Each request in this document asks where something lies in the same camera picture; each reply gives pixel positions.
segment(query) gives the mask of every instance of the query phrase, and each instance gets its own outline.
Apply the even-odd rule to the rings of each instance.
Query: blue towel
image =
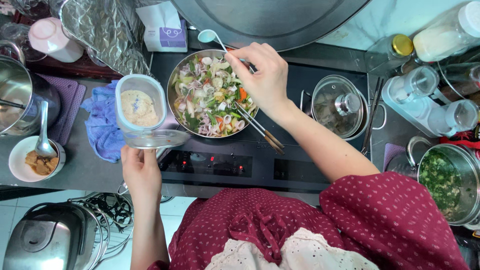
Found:
[[[120,159],[120,149],[125,145],[115,115],[117,82],[114,80],[107,86],[93,88],[92,97],[84,100],[80,106],[90,113],[85,121],[90,145],[97,156],[112,163]]]

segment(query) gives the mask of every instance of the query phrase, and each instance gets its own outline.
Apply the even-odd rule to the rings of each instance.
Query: woman's left hand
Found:
[[[123,179],[128,186],[135,207],[160,203],[162,175],[156,161],[155,149],[135,149],[125,145],[121,149]]]

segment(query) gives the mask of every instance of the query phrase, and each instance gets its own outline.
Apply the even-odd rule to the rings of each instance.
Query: light blue ladle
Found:
[[[216,32],[214,30],[205,29],[204,31],[202,31],[198,34],[198,40],[200,42],[203,42],[203,43],[212,42],[212,41],[215,40],[215,38],[217,38],[220,45],[222,45],[223,50],[225,52],[228,52],[227,48],[225,48],[225,46],[223,45],[223,42],[220,40],[220,38],[218,37],[218,35],[216,34]]]

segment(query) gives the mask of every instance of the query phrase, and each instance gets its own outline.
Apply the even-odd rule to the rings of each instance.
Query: gold jar lid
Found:
[[[413,52],[412,40],[403,34],[398,34],[392,41],[393,49],[400,55],[407,56]]]

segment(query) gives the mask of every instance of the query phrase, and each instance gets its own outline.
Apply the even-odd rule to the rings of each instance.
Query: tissue box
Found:
[[[185,20],[180,20],[181,29],[145,27],[144,42],[148,51],[187,52],[188,40]]]

